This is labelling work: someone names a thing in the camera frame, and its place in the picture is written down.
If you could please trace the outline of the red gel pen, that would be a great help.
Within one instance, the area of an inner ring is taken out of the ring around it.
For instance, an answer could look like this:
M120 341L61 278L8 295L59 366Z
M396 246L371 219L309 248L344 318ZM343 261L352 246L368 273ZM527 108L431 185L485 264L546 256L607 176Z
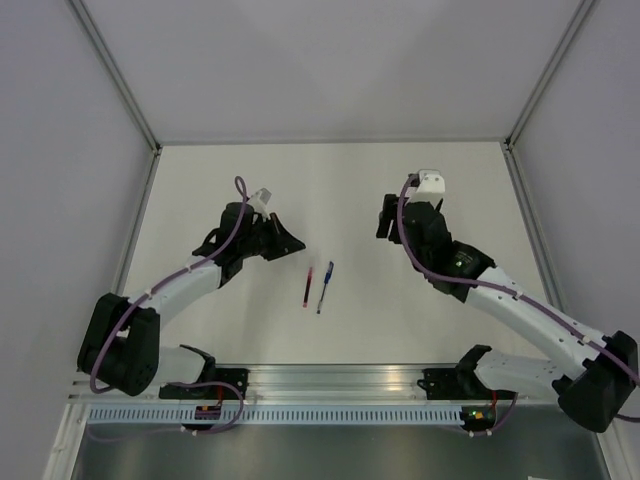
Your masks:
M311 287L313 283L313 276L314 276L314 267L310 266L307 270L303 300L302 300L302 307L304 309L308 308L308 305L309 305L309 297L310 297Z

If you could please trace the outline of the blue gel pen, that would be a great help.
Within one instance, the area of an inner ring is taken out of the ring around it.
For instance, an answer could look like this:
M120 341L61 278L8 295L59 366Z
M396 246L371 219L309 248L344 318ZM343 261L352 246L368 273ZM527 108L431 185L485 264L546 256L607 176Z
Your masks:
M320 297L317 303L317 307L316 307L316 314L320 315L321 314L321 310L322 310L322 306L323 306L323 302L324 302L324 298L326 295L326 290L328 287L328 284L330 282L330 279L332 277L332 273L333 273L333 269L334 269L334 262L333 261L329 261L325 275L324 275L324 280L322 283L322 290L320 293Z

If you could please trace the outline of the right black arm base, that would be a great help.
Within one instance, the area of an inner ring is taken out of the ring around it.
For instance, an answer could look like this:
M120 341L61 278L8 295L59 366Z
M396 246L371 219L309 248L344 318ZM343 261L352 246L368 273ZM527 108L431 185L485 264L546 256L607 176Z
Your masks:
M428 400L511 400L515 393L508 390L491 391L474 373L479 360L492 350L490 346L475 345L454 367L431 367L422 370L417 386L426 393Z

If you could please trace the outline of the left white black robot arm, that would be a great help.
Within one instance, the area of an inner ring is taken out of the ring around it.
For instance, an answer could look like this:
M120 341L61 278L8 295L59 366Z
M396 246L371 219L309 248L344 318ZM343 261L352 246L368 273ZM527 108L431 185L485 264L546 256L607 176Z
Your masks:
M78 369L89 376L90 390L137 396L162 365L190 355L192 365L182 385L194 397L208 397L217 386L217 373L206 366L213 358L189 346L162 349L162 329L201 297L228 284L247 259L274 261L305 249L263 202L227 204L219 225L184 266L137 294L107 293L98 299L77 358Z

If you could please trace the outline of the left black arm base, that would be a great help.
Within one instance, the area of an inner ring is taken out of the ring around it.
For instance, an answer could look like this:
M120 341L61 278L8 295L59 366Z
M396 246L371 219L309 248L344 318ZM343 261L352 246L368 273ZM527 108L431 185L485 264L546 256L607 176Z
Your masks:
M215 357L196 347L181 344L162 347L155 380L163 400L245 399L250 370L221 367Z

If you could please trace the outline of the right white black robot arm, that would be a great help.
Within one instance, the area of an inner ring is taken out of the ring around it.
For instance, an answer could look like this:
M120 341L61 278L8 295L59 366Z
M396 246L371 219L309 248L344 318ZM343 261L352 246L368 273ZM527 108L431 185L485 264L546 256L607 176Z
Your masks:
M439 206L384 197L377 237L402 246L432 287L484 312L538 348L543 359L507 355L475 345L458 361L454 390L464 399L554 401L579 426L603 433L622 419L639 386L637 342L606 335L519 290L495 261L456 241Z

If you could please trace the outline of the right aluminium frame post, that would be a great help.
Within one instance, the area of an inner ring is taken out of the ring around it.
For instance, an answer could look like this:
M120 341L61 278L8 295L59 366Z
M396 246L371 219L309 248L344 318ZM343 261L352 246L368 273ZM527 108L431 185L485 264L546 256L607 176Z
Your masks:
M508 151L513 150L522 136L532 115L555 78L556 73L598 5L599 1L597 0L580 0L578 2L576 9L572 13L569 22L564 28L541 74L536 80L532 91L527 97L524 106L518 114L513 127L503 141L503 145Z

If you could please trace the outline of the aluminium frame post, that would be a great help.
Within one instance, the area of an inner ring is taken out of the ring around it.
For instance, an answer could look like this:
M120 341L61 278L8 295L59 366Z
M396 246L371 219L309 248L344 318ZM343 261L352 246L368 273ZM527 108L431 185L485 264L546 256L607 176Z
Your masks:
M518 114L513 127L503 141L503 145L508 151L513 150L522 136L532 115L555 78L556 73L598 5L599 1L597 0L580 0L578 2L576 9L572 13L569 22L564 28L541 74L536 80L532 91L527 97L524 106Z
M161 142L146 119L88 5L82 0L67 0L66 5L83 31L134 126L149 149L157 154L161 149Z

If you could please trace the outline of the aluminium mounting rail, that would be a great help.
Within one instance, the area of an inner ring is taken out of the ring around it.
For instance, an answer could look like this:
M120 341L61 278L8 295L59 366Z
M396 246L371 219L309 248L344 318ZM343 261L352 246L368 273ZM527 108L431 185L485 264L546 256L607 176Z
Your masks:
M454 367L452 364L276 364L240 365L250 370L245 401L250 404L348 404L348 403L411 403L430 402L484 402L471 400L428 400L417 386L422 370L431 367ZM69 401L130 401L160 400L161 384L154 375L144 372L134 385L141 389L130 396L115 388L94 394L89 375L78 372L69 387Z

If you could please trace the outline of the left aluminium frame post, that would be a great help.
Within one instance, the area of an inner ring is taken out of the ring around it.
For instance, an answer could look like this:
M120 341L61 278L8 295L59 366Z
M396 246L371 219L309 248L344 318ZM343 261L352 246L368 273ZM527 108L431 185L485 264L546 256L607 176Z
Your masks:
M146 119L88 5L82 0L67 0L66 5L83 31L134 126L149 149L157 154L161 149L161 142Z

